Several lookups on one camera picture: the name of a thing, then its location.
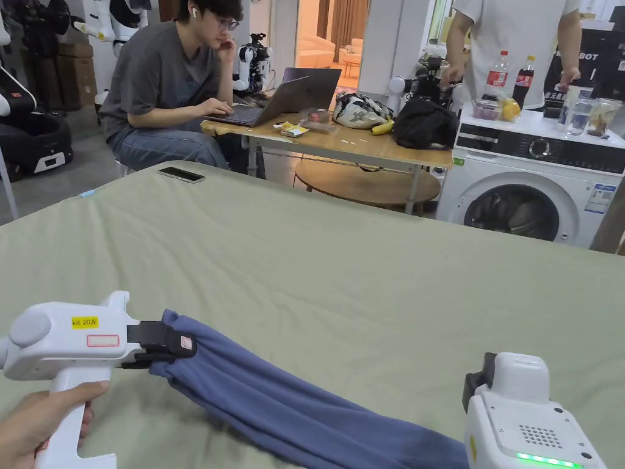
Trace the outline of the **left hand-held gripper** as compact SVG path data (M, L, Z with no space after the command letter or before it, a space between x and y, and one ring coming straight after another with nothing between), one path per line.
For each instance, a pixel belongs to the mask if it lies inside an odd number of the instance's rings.
M1 368L11 380L50 380L58 393L109 380L115 368L148 369L197 354L197 339L163 321L132 319L127 291L100 305L47 302L29 307L1 340Z

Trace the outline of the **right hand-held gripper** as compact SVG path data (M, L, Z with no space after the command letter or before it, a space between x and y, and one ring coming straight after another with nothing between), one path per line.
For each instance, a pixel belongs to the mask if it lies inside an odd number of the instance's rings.
M550 397L542 358L488 352L465 377L470 468L604 468L574 416Z

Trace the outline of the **person's left hand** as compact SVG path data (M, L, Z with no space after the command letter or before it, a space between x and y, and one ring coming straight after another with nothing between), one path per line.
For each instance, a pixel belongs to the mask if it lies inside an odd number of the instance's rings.
M37 450L56 431L67 413L83 404L78 447L93 419L92 402L109 388L108 381L84 383L59 393L32 393L1 421L1 468L34 468Z

